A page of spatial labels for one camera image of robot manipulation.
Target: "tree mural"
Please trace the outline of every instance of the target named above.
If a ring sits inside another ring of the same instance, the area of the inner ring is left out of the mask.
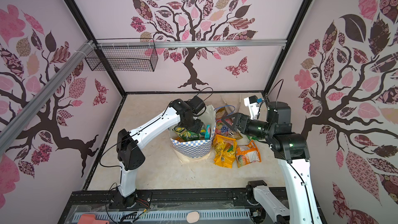
[[[9,39],[25,36],[22,30],[26,23],[18,18],[17,7],[8,5],[7,8],[8,12],[0,10],[0,35],[8,45]],[[70,57],[68,42],[57,47],[51,32],[44,35],[43,27],[34,17],[26,13],[24,13],[24,17],[32,27],[32,34],[17,42],[15,49],[19,56],[12,53],[9,47],[0,44],[0,54],[5,63],[5,68],[2,70],[8,70],[0,72],[0,95],[2,99],[8,98],[6,101],[0,101],[0,115],[11,116],[9,118],[0,117],[0,122],[4,125],[8,125],[27,105],[29,99],[46,85],[50,80],[50,72],[54,70],[52,73],[56,73],[59,70],[55,64],[65,63]],[[40,69],[42,64],[40,61],[44,62],[45,69]],[[79,77],[83,66],[83,62],[80,62],[37,113],[39,121],[33,119],[29,124],[30,127],[19,134],[16,140],[23,140],[23,143],[11,146],[6,150],[7,152],[19,149],[14,161],[17,160],[18,168],[24,174],[34,177],[35,166],[47,162],[55,148],[57,150],[71,148],[78,150],[81,154],[83,177],[87,156],[92,157],[97,152],[98,149],[92,151],[91,148],[98,135],[84,143],[82,140],[70,139],[61,134],[61,129],[67,127],[66,119],[73,117],[67,109],[79,107],[83,103],[79,100],[86,87],[87,79],[87,77]],[[97,80],[95,84],[99,94],[106,93],[107,90],[101,84],[97,85]]]
[[[254,18],[243,18],[249,10],[250,5],[244,5],[247,0],[132,0],[134,8],[139,17],[133,17],[131,26],[138,32],[142,32],[141,41],[145,38],[154,38],[156,41],[205,41],[205,40],[249,40],[256,31],[246,30]],[[147,27],[154,32],[145,31]],[[193,68],[192,59],[205,58],[211,54],[216,59],[221,56],[229,56],[238,52],[238,47],[217,47],[210,50],[207,47],[184,47],[175,49],[157,49],[158,54],[163,54],[164,60],[170,58],[174,62],[182,61],[190,73],[186,83],[179,86],[191,85],[193,89],[199,90],[197,85],[208,85],[202,82]],[[247,65],[228,66],[233,75],[247,71]]]
[[[385,175],[398,174],[386,160],[395,156],[398,148],[381,145],[380,140],[372,141],[367,136],[379,133],[398,138],[393,130],[381,125],[398,124],[398,108],[391,106],[398,103],[398,86],[385,88],[398,80],[398,30],[391,38],[388,26],[397,28],[397,5],[398,0],[359,0],[364,18],[356,14],[340,17],[345,31],[337,30],[332,22],[322,43],[316,39],[309,45],[309,58],[301,63],[303,69],[295,75],[295,81],[304,90],[299,98],[307,114],[301,134],[307,138],[314,125],[321,125],[319,134],[326,136],[326,145],[336,141],[338,166],[341,168],[345,161],[355,181],[378,201],[379,178],[398,204],[398,177]],[[366,22],[371,22],[370,30]],[[362,156],[373,154],[378,158],[363,158],[354,148]],[[337,207],[340,216],[346,205]]]

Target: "pink wall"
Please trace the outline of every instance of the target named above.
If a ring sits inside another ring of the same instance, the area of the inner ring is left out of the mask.
[[[277,79],[329,224],[397,222],[397,5],[315,0]]]
[[[63,0],[0,0],[1,129],[85,41]],[[1,222],[58,221],[120,99],[106,72],[73,71],[0,160]]]

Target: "pink leaf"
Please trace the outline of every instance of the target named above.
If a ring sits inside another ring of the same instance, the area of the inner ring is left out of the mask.
[[[328,96],[328,99],[331,101],[338,101],[339,99],[341,99],[341,97],[343,97],[343,93],[342,92],[335,92],[335,93],[331,93]]]
[[[352,71],[346,73],[343,78],[341,78],[341,84],[343,86],[349,87],[352,84],[352,81],[354,79],[354,75],[352,74]]]
[[[10,90],[14,86],[14,82],[7,77],[0,76],[0,89],[4,91]]]
[[[211,26],[211,22],[210,21],[204,21],[200,24],[200,27],[203,31],[207,31]]]
[[[343,166],[343,162],[344,162],[344,155],[343,152],[341,150],[339,150],[336,153],[336,162],[339,165],[339,168],[341,168]]]
[[[361,118],[374,118],[378,117],[380,113],[377,111],[377,109],[374,106],[372,106],[367,102],[364,102],[361,105],[359,105],[358,115]]]
[[[178,24],[179,24],[180,26],[185,26],[185,25],[187,24],[187,21],[185,20],[184,17],[179,16],[179,17],[178,17]]]
[[[362,88],[365,89],[366,92],[373,91],[376,86],[379,84],[379,76],[370,77],[362,82]]]
[[[38,93],[40,91],[40,82],[36,76],[30,77],[25,85],[25,88],[28,92]]]

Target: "metal rod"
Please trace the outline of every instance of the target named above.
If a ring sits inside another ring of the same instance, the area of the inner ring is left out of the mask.
[[[84,59],[85,55],[93,50],[93,42],[87,41],[75,52],[71,58],[59,69],[59,71],[47,82],[22,111],[0,133],[0,156],[6,151],[12,142],[18,137],[29,122],[36,116],[46,101],[57,88],[66,80],[70,73]]]
[[[227,46],[285,46],[285,39],[254,39],[254,40],[225,40],[225,41],[183,41],[183,42],[155,42],[156,48],[176,47],[227,47]],[[146,42],[101,42],[98,48],[112,46],[143,46]]]

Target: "marble floor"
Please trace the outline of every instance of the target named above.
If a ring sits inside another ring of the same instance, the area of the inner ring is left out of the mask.
[[[146,123],[160,112],[174,99],[188,100],[195,94],[151,94],[128,95],[122,111],[117,119],[109,141],[109,147],[117,142],[117,133],[125,128],[127,131]],[[252,95],[261,97],[260,93],[225,93],[213,94],[205,103],[214,108],[224,106],[221,96],[233,106],[237,106],[241,97],[239,112],[250,115],[243,99]],[[200,94],[205,99],[209,94]],[[265,121],[266,108],[262,107],[260,120]],[[248,144],[244,136],[238,140],[239,144]],[[232,188],[245,187],[248,181],[264,180],[270,187],[284,187],[283,175],[274,158],[273,152],[266,144],[256,145],[261,153],[262,162],[255,162],[238,168],[236,162],[233,168],[222,168],[214,164],[214,151],[201,161],[181,163],[172,148],[168,131],[155,137],[143,150],[146,160],[138,169],[136,185],[138,189],[195,189],[195,188]],[[101,160],[106,166],[118,165],[116,147],[109,150]],[[98,165],[88,190],[109,190],[112,183],[119,183],[120,169],[106,168]]]

